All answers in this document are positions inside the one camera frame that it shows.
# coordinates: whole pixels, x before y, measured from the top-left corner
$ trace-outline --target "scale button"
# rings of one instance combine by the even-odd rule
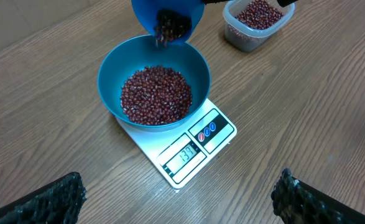
[[[204,141],[205,140],[205,135],[203,133],[199,133],[198,139],[201,142]]]
[[[210,129],[205,128],[204,133],[205,133],[205,136],[208,137],[210,135]]]
[[[210,130],[215,131],[215,123],[214,122],[210,123]]]

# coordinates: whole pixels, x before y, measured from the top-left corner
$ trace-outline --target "wooden table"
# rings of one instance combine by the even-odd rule
[[[0,207],[71,171],[88,190],[80,223],[281,223],[283,168],[365,214],[365,1],[301,0],[250,54],[206,7],[190,43],[210,99],[238,135],[174,191],[99,99],[105,55],[145,34],[129,1],[101,1],[0,51]]]

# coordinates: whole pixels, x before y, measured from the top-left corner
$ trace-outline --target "plastic container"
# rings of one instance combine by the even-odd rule
[[[293,16],[295,4],[292,3],[286,7],[280,7],[276,0],[267,1],[271,6],[283,12],[284,16],[280,18],[270,28],[264,30],[252,29],[242,22],[238,21],[237,16],[253,0],[233,0],[228,2],[224,8],[225,37],[233,46],[244,52],[250,52],[263,44],[272,34],[282,28]]]

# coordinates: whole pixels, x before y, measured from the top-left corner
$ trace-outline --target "kitchen scale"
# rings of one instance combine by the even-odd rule
[[[187,184],[237,133],[209,99],[183,124],[164,132],[143,131],[117,121],[175,189]]]

